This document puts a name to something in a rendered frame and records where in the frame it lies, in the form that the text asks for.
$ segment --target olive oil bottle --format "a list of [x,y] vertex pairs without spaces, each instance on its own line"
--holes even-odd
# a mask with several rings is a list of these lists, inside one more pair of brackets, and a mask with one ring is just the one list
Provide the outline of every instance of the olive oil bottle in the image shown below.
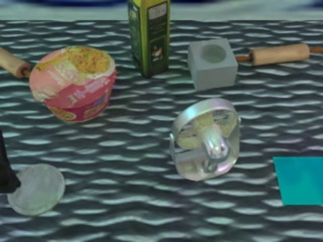
[[132,59],[143,77],[169,66],[170,0],[128,0]]

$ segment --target round white pad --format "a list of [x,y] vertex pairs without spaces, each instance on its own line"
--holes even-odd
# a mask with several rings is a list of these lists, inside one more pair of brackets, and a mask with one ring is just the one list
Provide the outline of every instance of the round white pad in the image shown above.
[[36,216],[51,210],[63,197],[62,173],[47,164],[32,165],[17,174],[21,186],[8,194],[10,206],[22,215]]

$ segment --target circular hole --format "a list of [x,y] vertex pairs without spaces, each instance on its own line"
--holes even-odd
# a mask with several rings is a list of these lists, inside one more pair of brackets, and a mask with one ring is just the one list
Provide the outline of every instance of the circular hole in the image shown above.
[[219,45],[209,44],[202,48],[201,50],[202,59],[210,63],[222,62],[226,56],[226,51]]

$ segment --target gray circle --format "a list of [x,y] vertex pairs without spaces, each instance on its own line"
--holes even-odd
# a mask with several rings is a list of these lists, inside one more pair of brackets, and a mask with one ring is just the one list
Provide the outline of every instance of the gray circle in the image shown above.
[[208,44],[201,49],[201,57],[209,63],[216,64],[222,62],[227,57],[227,53],[219,45]]
[[51,210],[64,195],[64,177],[51,165],[32,165],[18,173],[17,177],[21,186],[14,193],[8,194],[8,202],[19,214],[43,214]]

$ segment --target cube with hole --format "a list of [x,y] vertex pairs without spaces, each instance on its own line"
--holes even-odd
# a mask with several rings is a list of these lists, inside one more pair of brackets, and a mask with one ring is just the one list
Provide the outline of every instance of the cube with hole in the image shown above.
[[197,91],[235,85],[238,63],[227,39],[191,42],[188,67]]

